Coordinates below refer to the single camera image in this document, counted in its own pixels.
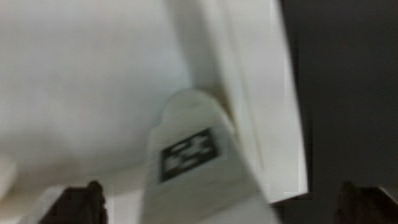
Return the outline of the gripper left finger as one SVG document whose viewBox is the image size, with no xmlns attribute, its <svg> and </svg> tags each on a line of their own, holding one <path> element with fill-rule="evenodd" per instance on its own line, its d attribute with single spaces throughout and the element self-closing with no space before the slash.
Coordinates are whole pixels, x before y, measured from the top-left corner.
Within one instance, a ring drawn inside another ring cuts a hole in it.
<svg viewBox="0 0 398 224">
<path fill-rule="evenodd" d="M 19 224 L 108 224 L 99 182 L 90 181 L 85 186 L 50 188 Z"/>
</svg>

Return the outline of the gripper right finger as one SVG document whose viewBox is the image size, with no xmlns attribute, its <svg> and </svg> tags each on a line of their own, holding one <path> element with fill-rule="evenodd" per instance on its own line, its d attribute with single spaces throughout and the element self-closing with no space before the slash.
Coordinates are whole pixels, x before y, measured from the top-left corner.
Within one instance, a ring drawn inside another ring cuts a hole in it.
<svg viewBox="0 0 398 224">
<path fill-rule="evenodd" d="M 334 224 L 398 224 L 398 203 L 378 187 L 343 183 Z"/>
</svg>

